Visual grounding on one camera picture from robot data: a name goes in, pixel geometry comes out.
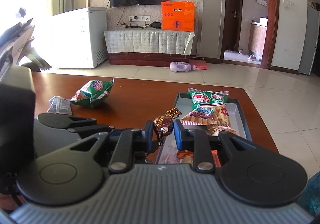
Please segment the purple detergent bottle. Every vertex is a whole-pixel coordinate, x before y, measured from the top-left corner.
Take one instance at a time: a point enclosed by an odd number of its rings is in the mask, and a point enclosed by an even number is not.
[[[173,72],[178,72],[178,71],[184,71],[184,72],[189,72],[189,71],[194,71],[196,69],[195,65],[190,65],[187,62],[172,62],[170,63],[170,70]]]

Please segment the tile floor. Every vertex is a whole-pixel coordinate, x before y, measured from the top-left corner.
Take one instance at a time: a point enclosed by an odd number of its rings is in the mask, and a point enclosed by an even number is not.
[[[248,60],[248,54],[239,54],[235,51],[225,50],[224,52],[224,60],[231,60],[231,61],[239,61],[239,62],[249,62],[255,64],[261,64],[261,61],[257,60]]]
[[[208,64],[208,70],[174,73],[169,68],[110,65],[108,61],[94,69],[51,69],[49,72],[243,88],[279,152],[298,161],[309,177],[320,171],[320,78],[315,75],[233,64]]]

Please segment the shoe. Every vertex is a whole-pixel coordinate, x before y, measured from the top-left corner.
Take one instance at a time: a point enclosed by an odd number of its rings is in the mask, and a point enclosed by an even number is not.
[[[257,59],[256,59],[256,57],[255,57],[254,55],[250,55],[250,56],[248,57],[248,60],[254,61],[254,60],[257,60]]]

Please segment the white chest freezer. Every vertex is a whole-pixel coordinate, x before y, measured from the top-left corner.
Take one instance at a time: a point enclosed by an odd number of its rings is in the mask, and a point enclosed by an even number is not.
[[[108,58],[106,8],[84,8],[51,17],[50,55],[55,68],[94,68]]]

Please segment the tv stand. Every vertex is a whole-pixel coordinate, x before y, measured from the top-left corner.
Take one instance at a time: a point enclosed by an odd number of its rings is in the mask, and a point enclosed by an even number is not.
[[[110,64],[170,67],[189,62],[194,33],[153,28],[105,31]]]

